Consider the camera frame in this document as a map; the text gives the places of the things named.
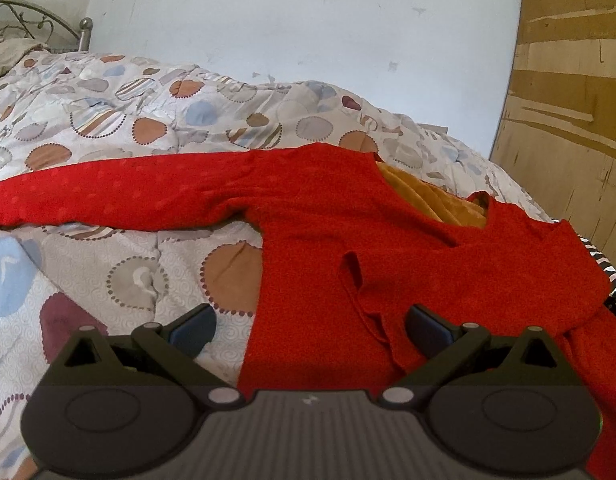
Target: beige cloth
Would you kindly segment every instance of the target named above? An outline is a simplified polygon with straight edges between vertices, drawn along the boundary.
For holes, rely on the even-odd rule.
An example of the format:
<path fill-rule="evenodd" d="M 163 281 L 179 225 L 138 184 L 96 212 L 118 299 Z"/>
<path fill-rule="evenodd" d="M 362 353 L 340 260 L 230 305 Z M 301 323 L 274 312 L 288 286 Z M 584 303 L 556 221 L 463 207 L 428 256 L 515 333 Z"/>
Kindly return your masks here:
<path fill-rule="evenodd" d="M 43 47 L 43 43 L 31 38 L 0 38 L 0 77 L 10 72 L 23 56 Z"/>

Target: bedspread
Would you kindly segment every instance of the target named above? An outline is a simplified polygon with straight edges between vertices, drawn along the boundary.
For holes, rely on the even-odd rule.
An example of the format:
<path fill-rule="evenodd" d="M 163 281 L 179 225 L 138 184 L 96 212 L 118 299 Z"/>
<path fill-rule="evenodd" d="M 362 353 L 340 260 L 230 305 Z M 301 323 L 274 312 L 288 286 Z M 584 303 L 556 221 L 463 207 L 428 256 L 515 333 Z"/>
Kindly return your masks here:
<path fill-rule="evenodd" d="M 323 82 L 252 86 L 196 65 L 36 51 L 0 78 L 0 181 L 88 160 L 311 142 L 377 152 L 453 194 L 486 190 L 549 220 L 501 168 L 443 130 Z M 79 187 L 88 200 L 96 182 Z M 150 182 L 136 200 L 150 200 Z M 0 231 L 0 480 L 27 456 L 18 429 L 26 397 L 79 325 L 124 334 L 208 301 L 217 332 L 197 361 L 235 384 L 256 316 L 261 251 L 261 234 L 240 220 L 179 232 L 81 224 Z M 234 281 L 254 300 L 236 294 Z"/>

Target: patterned comforter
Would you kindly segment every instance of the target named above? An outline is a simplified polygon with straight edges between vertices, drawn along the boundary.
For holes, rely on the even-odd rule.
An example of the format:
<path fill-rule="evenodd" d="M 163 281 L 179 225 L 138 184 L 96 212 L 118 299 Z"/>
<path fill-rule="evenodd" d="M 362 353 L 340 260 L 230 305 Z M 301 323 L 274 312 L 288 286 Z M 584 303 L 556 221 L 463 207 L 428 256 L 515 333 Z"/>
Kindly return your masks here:
<path fill-rule="evenodd" d="M 375 151 L 459 196 L 486 190 L 549 220 L 501 168 L 442 128 L 330 84 L 252 86 L 196 65 L 44 51 L 0 78 L 0 180 L 103 158 L 309 142 Z M 83 200 L 95 188 L 81 183 Z M 149 182 L 136 200 L 150 200 Z M 197 361 L 236 383 L 256 316 L 258 285 L 248 276 L 261 274 L 261 251 L 259 232 L 238 219 L 183 232 L 81 224 L 0 231 L 0 479 L 12 478 L 28 455 L 19 432 L 25 399 L 83 324 L 120 335 L 210 302 L 217 332 Z M 236 281 L 249 295 L 235 292 Z"/>

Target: black object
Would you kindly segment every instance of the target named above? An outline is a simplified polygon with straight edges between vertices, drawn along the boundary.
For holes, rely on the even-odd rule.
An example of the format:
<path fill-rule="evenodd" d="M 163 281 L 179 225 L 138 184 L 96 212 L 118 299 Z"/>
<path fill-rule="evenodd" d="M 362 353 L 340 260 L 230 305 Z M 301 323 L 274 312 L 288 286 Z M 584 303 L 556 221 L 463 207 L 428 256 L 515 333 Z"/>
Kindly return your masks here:
<path fill-rule="evenodd" d="M 249 401 L 190 357 L 214 334 L 204 304 L 130 336 L 82 327 L 24 409 L 34 480 L 585 480 L 600 413 L 539 327 L 518 338 L 413 306 L 429 361 L 361 390 L 259 391 Z"/>

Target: headboard post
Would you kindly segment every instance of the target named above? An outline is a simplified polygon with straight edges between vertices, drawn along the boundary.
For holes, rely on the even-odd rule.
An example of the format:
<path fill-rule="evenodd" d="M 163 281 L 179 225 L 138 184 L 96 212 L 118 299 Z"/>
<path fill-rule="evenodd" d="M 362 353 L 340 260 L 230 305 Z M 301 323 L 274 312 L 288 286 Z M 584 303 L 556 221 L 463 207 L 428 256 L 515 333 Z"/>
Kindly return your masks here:
<path fill-rule="evenodd" d="M 90 49 L 90 38 L 92 37 L 92 28 L 94 23 L 90 18 L 83 18 L 78 24 L 80 37 L 78 39 L 78 51 L 87 52 Z"/>

